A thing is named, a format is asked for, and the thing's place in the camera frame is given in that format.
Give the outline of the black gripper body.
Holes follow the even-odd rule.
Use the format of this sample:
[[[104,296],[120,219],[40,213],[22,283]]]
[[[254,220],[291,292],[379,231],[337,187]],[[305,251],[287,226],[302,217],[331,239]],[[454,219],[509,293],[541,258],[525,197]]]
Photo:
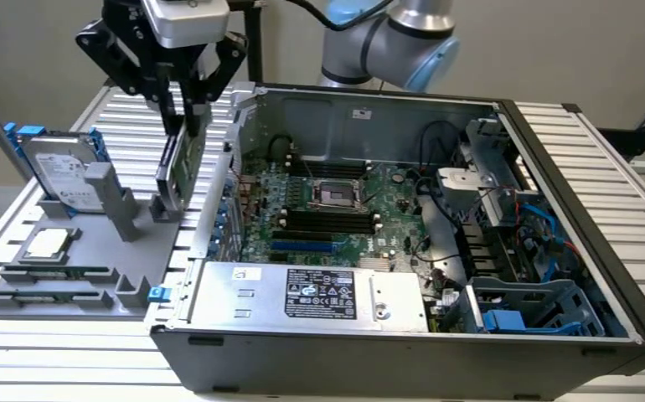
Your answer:
[[[119,39],[119,45],[140,67],[155,67],[166,80],[199,78],[198,61],[206,44],[170,48],[155,34],[142,1],[104,1],[102,19]]]

